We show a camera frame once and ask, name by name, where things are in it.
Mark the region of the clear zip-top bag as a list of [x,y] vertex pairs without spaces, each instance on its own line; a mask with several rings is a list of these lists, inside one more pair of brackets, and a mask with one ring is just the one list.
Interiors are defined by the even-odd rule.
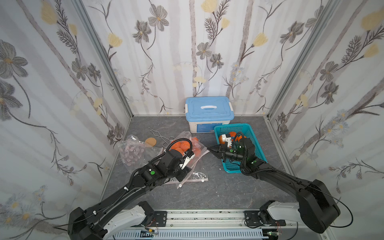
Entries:
[[202,157],[209,151],[197,137],[193,137],[189,131],[181,132],[176,139],[189,139],[192,143],[190,151],[193,152],[193,156],[186,158],[186,163],[183,163],[184,170],[190,169],[187,175],[182,180],[173,178],[171,182],[176,185],[177,189],[180,189],[185,183],[203,183],[208,181],[206,174],[199,172],[197,166],[200,165]]
[[131,174],[134,170],[143,167],[150,160],[163,152],[162,147],[154,147],[140,141],[137,136],[128,135],[127,139],[119,144],[119,159]]

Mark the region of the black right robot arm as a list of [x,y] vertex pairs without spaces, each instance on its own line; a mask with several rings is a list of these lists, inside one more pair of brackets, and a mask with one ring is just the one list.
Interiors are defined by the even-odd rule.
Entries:
[[271,200],[262,205],[252,227],[293,221],[305,224],[318,234],[333,227],[341,211],[338,199],[323,182],[303,180],[273,167],[265,160],[258,141],[245,137],[242,132],[225,137],[218,145],[208,148],[214,156],[223,163],[236,164],[243,175],[267,182],[295,198],[293,203]]

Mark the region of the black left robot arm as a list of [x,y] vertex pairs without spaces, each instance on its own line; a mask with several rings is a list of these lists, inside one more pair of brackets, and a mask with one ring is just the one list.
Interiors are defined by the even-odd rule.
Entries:
[[183,181],[194,158],[192,141],[181,138],[173,141],[164,153],[133,171],[121,189],[92,207],[76,208],[70,213],[68,235],[71,240],[106,240],[130,227],[146,226],[154,218],[154,210],[146,201],[132,209],[125,207],[172,178]]

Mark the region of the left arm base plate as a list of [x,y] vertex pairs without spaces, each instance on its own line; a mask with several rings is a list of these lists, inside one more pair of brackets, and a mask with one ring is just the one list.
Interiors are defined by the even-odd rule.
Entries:
[[167,211],[155,211],[153,215],[153,219],[150,222],[150,228],[162,228],[167,224]]

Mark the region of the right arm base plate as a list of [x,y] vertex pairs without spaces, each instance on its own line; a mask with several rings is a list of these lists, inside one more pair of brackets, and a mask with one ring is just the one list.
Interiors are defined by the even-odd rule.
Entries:
[[267,211],[244,211],[245,225],[249,228],[286,226],[284,220],[274,220]]

